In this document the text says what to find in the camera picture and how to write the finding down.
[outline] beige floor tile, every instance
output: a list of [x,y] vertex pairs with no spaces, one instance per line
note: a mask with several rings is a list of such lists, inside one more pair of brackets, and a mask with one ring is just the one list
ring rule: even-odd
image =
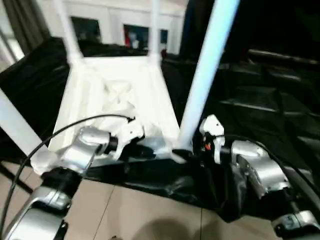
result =
[[115,187],[94,240],[200,240],[201,209]]
[[268,220],[244,216],[232,223],[224,222],[215,212],[202,210],[201,240],[275,240]]
[[[8,168],[11,172],[14,174],[17,172],[19,166],[17,164],[9,163],[9,162],[2,162],[2,164]],[[26,167],[22,173],[20,179],[24,181],[27,185],[31,186],[28,183],[29,177],[33,174],[32,169],[30,167]],[[8,191],[11,186],[11,181],[7,179],[5,176],[0,174],[0,213],[2,213],[3,206],[5,204]],[[11,199],[10,207],[7,212],[5,227],[8,226],[8,224],[11,222],[11,220],[14,218],[14,216],[17,214],[17,212],[21,209],[25,201],[28,199],[29,194],[26,193],[24,190],[22,190],[19,186],[15,188],[15,191],[13,193],[13,197]]]
[[113,185],[101,182],[81,182],[66,216],[69,223],[66,240],[94,239],[113,189]]

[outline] black tarp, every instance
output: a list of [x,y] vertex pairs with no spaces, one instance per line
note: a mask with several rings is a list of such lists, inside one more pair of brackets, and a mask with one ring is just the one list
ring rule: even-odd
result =
[[[145,54],[121,46],[82,41],[80,48],[85,56]],[[180,123],[196,62],[168,56],[161,68]],[[68,73],[63,43],[53,38],[0,74],[0,88],[42,139],[54,129]],[[203,117],[215,114],[226,133],[251,137],[297,167],[314,170],[318,183],[319,78],[319,71],[303,67],[228,63],[225,59],[216,74]],[[4,132],[0,132],[0,143],[3,159],[19,162],[23,157]],[[205,174],[208,169],[213,183]],[[258,207],[252,211],[255,197],[249,197],[248,201],[250,192],[244,194],[246,188],[245,191],[237,188],[246,184],[246,180],[231,173],[230,167],[222,171],[222,166],[214,165],[205,157],[191,157],[186,164],[170,159],[140,162],[123,159],[117,164],[90,169],[87,178],[213,209],[226,221],[252,212],[263,217]],[[218,201],[213,197],[212,184],[219,194]]]

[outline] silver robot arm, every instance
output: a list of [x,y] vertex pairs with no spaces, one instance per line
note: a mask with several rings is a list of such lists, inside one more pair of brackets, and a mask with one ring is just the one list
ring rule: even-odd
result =
[[203,149],[212,152],[214,162],[220,165],[222,152],[227,153],[231,158],[230,164],[243,172],[260,201],[263,200],[267,208],[275,212],[270,220],[278,237],[320,239],[320,225],[314,214],[295,202],[296,192],[287,176],[262,147],[242,140],[225,146],[224,128],[214,115],[202,122],[200,132],[205,142]]
[[132,139],[143,136],[143,128],[135,120],[116,136],[95,127],[81,128],[70,146],[54,153],[56,160],[42,174],[42,184],[25,202],[2,239],[64,239],[68,229],[64,217],[94,157],[104,154],[117,160]]

